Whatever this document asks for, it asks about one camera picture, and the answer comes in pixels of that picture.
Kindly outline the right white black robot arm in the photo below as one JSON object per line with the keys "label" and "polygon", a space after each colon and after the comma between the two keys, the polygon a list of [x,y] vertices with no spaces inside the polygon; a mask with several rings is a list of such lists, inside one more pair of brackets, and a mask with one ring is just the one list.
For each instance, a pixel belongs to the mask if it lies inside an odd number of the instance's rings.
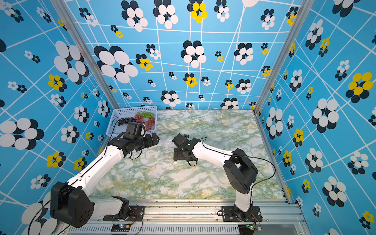
{"label": "right white black robot arm", "polygon": [[258,170],[245,152],[239,148],[234,151],[222,150],[212,146],[205,146],[200,139],[186,139],[178,134],[172,142],[176,146],[173,159],[198,162],[206,160],[222,167],[228,181],[236,190],[234,216],[246,221],[251,216],[252,190],[256,182]]}

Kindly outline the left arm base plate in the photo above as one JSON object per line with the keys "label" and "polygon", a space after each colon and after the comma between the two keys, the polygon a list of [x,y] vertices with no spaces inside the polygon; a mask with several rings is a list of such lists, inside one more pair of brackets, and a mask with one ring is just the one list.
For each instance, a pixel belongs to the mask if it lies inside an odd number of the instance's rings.
{"label": "left arm base plate", "polygon": [[134,222],[142,221],[145,214],[145,206],[128,206],[127,209],[121,209],[121,211],[116,215],[106,215],[103,217],[104,221],[112,222]]}

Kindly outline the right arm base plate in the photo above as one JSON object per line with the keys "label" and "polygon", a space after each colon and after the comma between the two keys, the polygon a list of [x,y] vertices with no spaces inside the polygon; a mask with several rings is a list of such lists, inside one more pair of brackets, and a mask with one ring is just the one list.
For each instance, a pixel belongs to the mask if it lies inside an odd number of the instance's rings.
{"label": "right arm base plate", "polygon": [[260,208],[258,206],[251,206],[248,211],[243,212],[235,205],[222,206],[222,219],[224,222],[262,222]]}

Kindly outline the green grape bunch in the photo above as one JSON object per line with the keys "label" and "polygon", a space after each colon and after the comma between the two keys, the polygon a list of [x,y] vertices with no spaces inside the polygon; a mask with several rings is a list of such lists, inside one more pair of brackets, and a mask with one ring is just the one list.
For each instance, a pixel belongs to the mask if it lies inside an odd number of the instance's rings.
{"label": "green grape bunch", "polygon": [[137,115],[141,118],[154,118],[155,115],[152,112],[138,112]]}

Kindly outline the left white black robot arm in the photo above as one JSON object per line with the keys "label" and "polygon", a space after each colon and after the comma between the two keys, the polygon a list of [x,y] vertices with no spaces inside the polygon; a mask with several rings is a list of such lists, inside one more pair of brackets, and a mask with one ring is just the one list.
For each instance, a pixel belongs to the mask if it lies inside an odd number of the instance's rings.
{"label": "left white black robot arm", "polygon": [[107,148],[86,168],[67,182],[57,182],[51,189],[51,217],[72,227],[80,228],[90,219],[110,216],[125,220],[130,216],[129,201],[119,196],[91,201],[94,187],[105,174],[125,156],[133,151],[159,143],[155,134],[143,137],[121,133],[113,138]]}

